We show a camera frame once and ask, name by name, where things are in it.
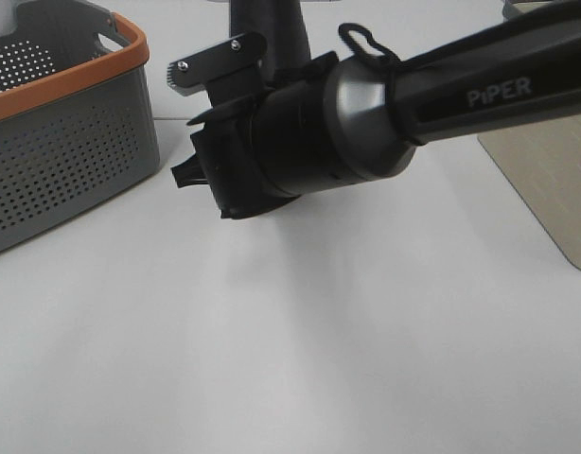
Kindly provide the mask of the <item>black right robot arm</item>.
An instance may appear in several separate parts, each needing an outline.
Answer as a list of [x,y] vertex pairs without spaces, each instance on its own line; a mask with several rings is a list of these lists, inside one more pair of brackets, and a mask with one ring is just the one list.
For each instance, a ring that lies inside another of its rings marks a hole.
[[560,1],[402,60],[355,23],[351,51],[312,57],[296,1],[233,1],[230,36],[172,62],[206,92],[176,184],[210,187],[224,218],[392,178],[432,141],[581,114],[581,1]]

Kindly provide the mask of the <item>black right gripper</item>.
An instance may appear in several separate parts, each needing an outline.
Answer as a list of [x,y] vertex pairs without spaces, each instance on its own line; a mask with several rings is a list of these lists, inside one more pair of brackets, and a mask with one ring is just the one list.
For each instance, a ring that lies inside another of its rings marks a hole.
[[195,152],[172,167],[177,187],[207,185],[223,218],[253,218],[341,181],[341,158],[325,119],[326,79],[339,59],[311,60],[289,82],[260,72],[266,39],[257,32],[171,62],[167,86],[206,91],[211,106],[191,119]]

